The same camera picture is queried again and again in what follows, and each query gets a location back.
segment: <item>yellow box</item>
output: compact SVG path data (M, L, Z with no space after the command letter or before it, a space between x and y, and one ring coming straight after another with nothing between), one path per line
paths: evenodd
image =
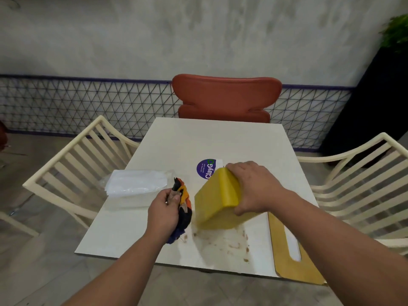
M232 229L257 216L248 212L234 214L234 207L241 200L237 178L227 169L217 169L194 197L197 227L203 230Z

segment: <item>tall black plant pot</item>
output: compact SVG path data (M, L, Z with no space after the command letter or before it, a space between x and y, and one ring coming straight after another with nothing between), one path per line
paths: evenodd
M408 53L380 48L319 148L324 156L366 143L381 132L408 131ZM367 153L355 157L353 163Z

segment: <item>table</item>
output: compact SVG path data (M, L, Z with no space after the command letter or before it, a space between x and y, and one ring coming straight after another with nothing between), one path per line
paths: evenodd
M317 205L288 137L280 124L156 118L126 169L174 170L194 195L206 179L197 173L204 159L255 161L290 190ZM118 258L146 229L147 208L115 208L108 198L75 253ZM286 230L290 255L299 260L295 237ZM193 221L156 263L278 277L267 213L227 231L197 231Z

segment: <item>green plant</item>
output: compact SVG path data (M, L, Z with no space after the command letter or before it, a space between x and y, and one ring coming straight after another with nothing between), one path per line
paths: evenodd
M388 47L395 52L408 52L408 14L392 17L383 35L381 47Z

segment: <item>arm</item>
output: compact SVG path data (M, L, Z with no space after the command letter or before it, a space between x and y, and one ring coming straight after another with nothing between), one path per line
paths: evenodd
M242 200L235 208L273 213L296 236L345 305L406 305L408 261L282 187L263 166L228 164Z
M169 193L170 189L160 191L150 205L145 234L64 306L138 304L154 262L177 225L180 195L166 204Z

